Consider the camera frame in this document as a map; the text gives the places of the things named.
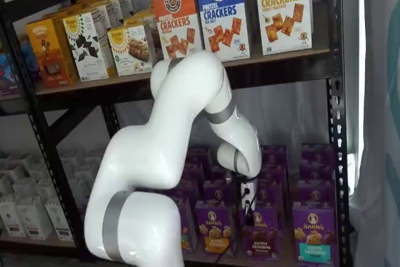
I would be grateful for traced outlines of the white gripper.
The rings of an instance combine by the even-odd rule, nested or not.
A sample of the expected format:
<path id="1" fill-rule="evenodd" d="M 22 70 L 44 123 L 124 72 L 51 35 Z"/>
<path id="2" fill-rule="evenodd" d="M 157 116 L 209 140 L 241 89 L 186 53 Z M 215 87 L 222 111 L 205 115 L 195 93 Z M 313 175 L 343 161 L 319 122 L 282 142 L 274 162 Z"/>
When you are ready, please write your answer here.
<path id="1" fill-rule="evenodd" d="M 245 209 L 244 225 L 254 226 L 254 211 L 257 198 L 257 179 L 249 179 L 240 185 L 241 207 Z"/>

